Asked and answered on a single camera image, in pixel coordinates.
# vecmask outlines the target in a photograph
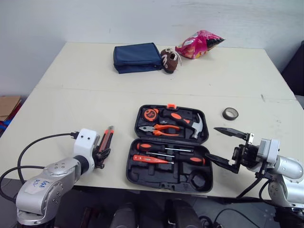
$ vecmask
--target snack bag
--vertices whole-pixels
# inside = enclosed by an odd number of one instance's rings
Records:
[[[175,47],[180,55],[187,58],[198,58],[213,49],[224,39],[206,30],[200,30]]]

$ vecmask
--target claw hammer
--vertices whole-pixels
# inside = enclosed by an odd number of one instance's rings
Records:
[[[191,138],[198,139],[199,133],[203,130],[203,121],[201,120],[201,117],[199,114],[198,114],[199,122],[194,122],[192,120],[184,119],[179,114],[174,113],[174,112],[164,111],[163,116],[169,117],[169,118],[175,120],[177,123],[179,123],[180,125],[182,125],[184,127],[192,128],[194,130],[194,133],[191,136]]]

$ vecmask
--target hammer head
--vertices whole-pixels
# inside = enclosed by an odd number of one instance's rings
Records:
[[[203,130],[203,121],[201,120],[200,115],[199,116],[199,122],[193,122],[192,128],[194,129],[194,134],[191,136],[191,138],[198,139],[199,133]]]

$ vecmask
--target blue zippered bag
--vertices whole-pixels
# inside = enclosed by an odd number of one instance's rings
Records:
[[[113,57],[120,74],[162,69],[162,58],[154,43],[116,46]]]

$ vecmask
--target tool case lid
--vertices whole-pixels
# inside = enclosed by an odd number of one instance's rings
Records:
[[[147,133],[139,129],[141,126],[154,126],[156,125],[156,122],[148,122],[142,118],[143,112],[147,109],[158,109],[160,112],[158,113],[158,124],[161,121],[167,122],[168,125],[179,125],[178,123],[175,123],[174,120],[168,118],[168,117],[163,117],[162,112],[165,110],[167,111],[172,111],[172,112],[177,112],[183,116],[185,119],[191,119],[191,116],[195,116],[196,114],[200,115],[201,121],[203,124],[203,129],[202,131],[198,134],[197,139],[193,139],[190,136],[194,133],[194,130],[191,128],[186,128],[184,126],[181,126],[181,130],[184,131],[186,137],[178,137],[178,136],[156,136],[153,135],[152,133]],[[193,119],[193,121],[198,122],[199,118]],[[175,106],[174,104],[168,104],[168,105],[155,105],[155,104],[145,104],[139,108],[137,117],[136,117],[136,122],[135,122],[135,127],[134,130],[136,132],[136,135],[145,140],[149,141],[155,141],[155,142],[163,142],[163,143],[180,143],[184,145],[201,145],[204,143],[208,137],[209,137],[209,132],[208,132],[208,127],[206,123],[206,118],[204,113],[201,110],[198,109],[192,109],[192,108],[186,108],[186,107],[178,107]]]

